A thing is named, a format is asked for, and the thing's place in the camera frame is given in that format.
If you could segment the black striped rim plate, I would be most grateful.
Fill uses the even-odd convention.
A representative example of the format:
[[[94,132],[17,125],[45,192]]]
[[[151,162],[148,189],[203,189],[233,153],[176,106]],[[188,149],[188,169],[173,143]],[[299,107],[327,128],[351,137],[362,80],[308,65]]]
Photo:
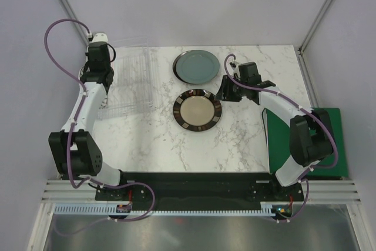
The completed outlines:
[[[173,117],[185,130],[204,132],[218,124],[222,105],[204,89],[190,89],[180,94],[173,104]]]

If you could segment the teal green plate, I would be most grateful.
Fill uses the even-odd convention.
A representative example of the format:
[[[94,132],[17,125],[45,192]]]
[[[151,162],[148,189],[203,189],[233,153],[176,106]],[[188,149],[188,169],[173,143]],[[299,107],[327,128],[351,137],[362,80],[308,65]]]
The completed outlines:
[[[188,84],[199,85],[214,79],[219,70],[218,58],[209,51],[189,50],[176,65],[177,73]]]

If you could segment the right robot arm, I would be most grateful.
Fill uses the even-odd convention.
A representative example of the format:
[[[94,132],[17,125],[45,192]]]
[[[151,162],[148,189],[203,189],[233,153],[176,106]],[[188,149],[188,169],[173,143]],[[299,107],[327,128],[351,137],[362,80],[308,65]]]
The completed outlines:
[[[325,109],[306,109],[284,94],[275,83],[264,81],[256,63],[238,63],[225,60],[225,75],[222,77],[216,99],[240,102],[243,98],[271,111],[290,129],[290,156],[274,172],[275,182],[269,185],[270,196],[283,200],[290,194],[290,186],[301,182],[308,172],[320,168],[321,161],[328,156],[338,162],[329,113]]]

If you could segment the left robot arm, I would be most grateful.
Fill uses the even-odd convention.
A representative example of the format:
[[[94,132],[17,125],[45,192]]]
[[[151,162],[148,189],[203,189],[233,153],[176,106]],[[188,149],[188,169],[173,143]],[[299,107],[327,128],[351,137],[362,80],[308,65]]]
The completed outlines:
[[[73,188],[86,181],[108,187],[116,200],[129,193],[127,183],[120,180],[120,170],[105,163],[92,130],[102,102],[113,82],[109,44],[91,42],[88,61],[78,78],[79,95],[67,122],[59,132],[52,132],[48,142],[58,172],[67,176]]]

